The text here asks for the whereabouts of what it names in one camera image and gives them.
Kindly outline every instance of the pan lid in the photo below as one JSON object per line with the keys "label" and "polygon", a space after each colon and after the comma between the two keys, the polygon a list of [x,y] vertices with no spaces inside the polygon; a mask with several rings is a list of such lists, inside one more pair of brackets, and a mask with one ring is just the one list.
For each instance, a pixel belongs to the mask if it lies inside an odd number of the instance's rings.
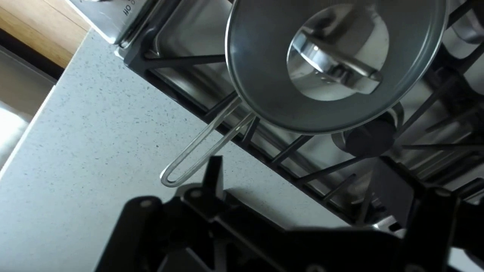
{"label": "pan lid", "polygon": [[301,132],[339,131],[397,104],[445,25],[442,0],[238,0],[227,64],[259,116]]}

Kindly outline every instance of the metal handle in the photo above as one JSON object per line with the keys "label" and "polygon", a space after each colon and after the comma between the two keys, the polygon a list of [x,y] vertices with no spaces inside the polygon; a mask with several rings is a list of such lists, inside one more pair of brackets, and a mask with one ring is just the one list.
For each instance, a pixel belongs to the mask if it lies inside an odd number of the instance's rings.
{"label": "metal handle", "polygon": [[239,123],[236,123],[223,138],[220,138],[212,147],[209,147],[200,158],[182,173],[177,179],[170,179],[170,175],[174,169],[177,169],[184,160],[187,160],[188,155],[194,152],[197,146],[203,140],[209,137],[209,134],[221,125],[239,105],[242,104],[241,96],[236,96],[205,129],[200,131],[200,134],[196,137],[196,140],[176,158],[173,160],[161,173],[161,181],[167,187],[177,187],[184,184],[190,176],[193,176],[209,158],[217,153],[223,146],[226,146],[235,135],[238,135],[246,125],[249,125],[252,120],[256,119],[253,113],[249,113]]}
{"label": "metal handle", "polygon": [[362,93],[371,93],[380,82],[379,69],[351,57],[324,40],[300,31],[292,46],[326,79],[341,82]]}

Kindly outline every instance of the stovetop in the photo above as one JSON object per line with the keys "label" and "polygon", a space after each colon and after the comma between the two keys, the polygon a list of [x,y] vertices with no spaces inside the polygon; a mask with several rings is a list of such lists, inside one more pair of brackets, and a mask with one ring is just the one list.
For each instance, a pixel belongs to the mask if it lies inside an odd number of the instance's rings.
{"label": "stovetop", "polygon": [[[126,4],[141,1],[117,2],[126,10]],[[224,54],[232,1],[143,2],[149,7],[140,7],[138,17],[131,17],[125,39],[112,39],[118,54],[131,69],[211,122],[238,95]],[[484,8],[472,0],[451,0],[450,5],[454,27],[447,30],[430,69],[386,114],[332,134],[294,132],[256,117],[235,141],[350,223],[374,223],[398,212],[388,197],[406,191],[395,191],[391,181],[376,181],[373,173],[383,155],[398,176],[439,184],[478,200],[484,196],[484,34],[480,36]],[[78,4],[78,8],[90,16],[90,7]],[[478,24],[475,33],[466,19]],[[247,111],[238,108],[218,131],[227,132]],[[376,150],[380,141],[365,132],[383,131],[382,123],[389,122],[397,128],[395,138],[385,132],[379,138],[391,140],[392,147]]]}

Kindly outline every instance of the black grate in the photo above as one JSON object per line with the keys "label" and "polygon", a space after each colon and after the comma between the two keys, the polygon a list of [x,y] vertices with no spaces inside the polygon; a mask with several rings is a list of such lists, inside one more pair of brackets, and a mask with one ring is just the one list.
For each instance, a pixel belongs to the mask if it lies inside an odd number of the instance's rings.
{"label": "black grate", "polygon": [[[236,92],[232,92],[224,99],[218,101],[214,107],[208,108],[193,96],[190,96],[184,88],[173,84],[170,79],[164,78],[155,69],[158,67],[171,67],[171,66],[193,66],[193,64],[208,64],[208,63],[218,63],[224,61],[226,57],[223,54],[217,55],[185,55],[185,57],[162,57],[153,58],[149,57],[149,51],[156,34],[162,30],[165,22],[168,20],[170,14],[177,8],[180,0],[167,0],[161,7],[159,11],[144,25],[140,39],[137,39],[128,49],[126,49],[126,63],[131,69],[138,72],[141,76],[149,79],[152,84],[159,87],[174,101],[187,107],[191,113],[202,117],[205,122],[211,122],[217,113],[220,113],[235,96]],[[450,25],[454,24],[460,16],[463,16],[468,10],[474,7],[477,1],[468,0],[462,7],[454,10],[450,14]],[[466,82],[463,73],[472,66],[472,63],[483,54],[484,43],[481,43],[469,57],[466,58],[456,58],[453,57],[445,45],[439,49],[436,60],[433,61],[432,67],[429,69],[426,79],[433,87],[433,95],[418,108],[418,111],[410,116],[410,119],[397,131],[397,137],[403,135],[415,122],[436,102],[442,101],[450,111],[450,116],[444,117],[441,122],[429,126],[427,131],[438,131],[447,126],[451,122],[469,122],[474,126],[474,135],[462,143],[436,143],[436,144],[406,144],[401,146],[403,149],[453,149],[453,147],[469,147],[472,149],[472,161],[462,163],[459,170],[450,172],[450,176],[433,176],[435,179],[447,179],[475,164],[483,163],[484,160],[484,147],[483,147],[483,134],[484,134],[484,98],[472,90],[472,87]],[[348,175],[341,184],[335,185],[330,191],[321,193],[312,185],[312,181],[324,178],[336,170],[350,167],[362,160],[363,156],[354,156],[339,164],[314,170],[308,175],[298,176],[295,175],[283,161],[289,156],[298,155],[298,149],[305,146],[312,135],[301,135],[288,146],[282,146],[277,155],[270,155],[262,147],[253,143],[253,135],[261,126],[261,119],[252,122],[249,131],[242,135],[235,138],[241,147],[253,153],[256,158],[264,161],[268,167],[280,173],[295,187],[312,196],[321,205],[330,208],[333,212],[341,215],[344,220],[350,223],[362,223],[368,217],[367,212],[382,209],[376,206],[376,200],[373,200],[373,193],[367,193],[367,197],[351,209],[342,208],[332,199],[336,197],[341,191],[344,191],[351,182],[356,179],[356,173]],[[230,129],[229,123],[218,126],[218,131],[226,134]]]}

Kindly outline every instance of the pan handle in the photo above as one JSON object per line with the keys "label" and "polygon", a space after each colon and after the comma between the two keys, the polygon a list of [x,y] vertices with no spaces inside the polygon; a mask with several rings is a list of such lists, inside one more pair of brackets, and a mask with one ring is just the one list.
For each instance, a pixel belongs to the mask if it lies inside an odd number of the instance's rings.
{"label": "pan handle", "polygon": [[226,146],[235,135],[238,135],[250,122],[256,119],[256,114],[249,113],[242,117],[223,138],[212,144],[205,153],[202,153],[193,166],[190,166],[179,178],[170,179],[170,175],[206,140],[218,125],[221,125],[239,105],[242,104],[241,96],[236,96],[218,116],[200,131],[194,141],[174,158],[161,173],[161,181],[167,187],[179,187],[188,178],[191,178],[212,155],[215,155],[223,146]]}

